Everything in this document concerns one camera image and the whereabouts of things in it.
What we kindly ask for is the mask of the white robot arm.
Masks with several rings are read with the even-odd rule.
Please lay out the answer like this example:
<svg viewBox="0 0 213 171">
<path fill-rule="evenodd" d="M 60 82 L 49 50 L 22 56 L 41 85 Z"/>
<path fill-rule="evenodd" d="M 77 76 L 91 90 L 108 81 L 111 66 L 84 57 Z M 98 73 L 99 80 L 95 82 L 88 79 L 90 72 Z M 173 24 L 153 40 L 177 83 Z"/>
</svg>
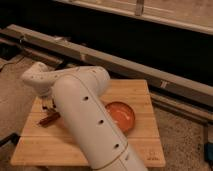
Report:
<svg viewBox="0 0 213 171">
<path fill-rule="evenodd" d="M 148 171 L 113 122 L 100 96 L 110 82 L 100 66 L 50 71 L 42 62 L 22 75 L 41 98 L 50 96 L 93 171 Z"/>
</svg>

